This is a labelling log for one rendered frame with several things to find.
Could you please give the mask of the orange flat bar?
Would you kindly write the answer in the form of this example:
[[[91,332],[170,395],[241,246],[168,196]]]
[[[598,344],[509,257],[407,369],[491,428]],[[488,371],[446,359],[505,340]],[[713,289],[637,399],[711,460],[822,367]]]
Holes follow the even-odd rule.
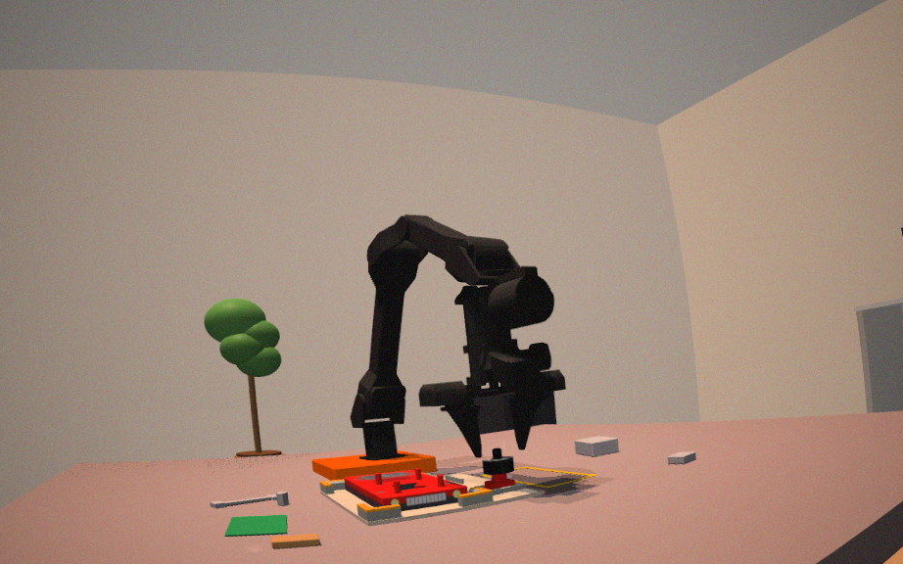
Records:
[[[320,539],[317,534],[293,535],[271,537],[272,548],[291,548],[291,547],[308,547],[320,545]]]

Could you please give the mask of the green flat mat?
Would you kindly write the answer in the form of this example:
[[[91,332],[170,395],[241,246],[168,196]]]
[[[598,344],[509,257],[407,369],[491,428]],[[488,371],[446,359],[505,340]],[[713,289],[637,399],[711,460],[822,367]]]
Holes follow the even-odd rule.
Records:
[[[287,515],[231,517],[225,537],[283,535],[287,533]]]

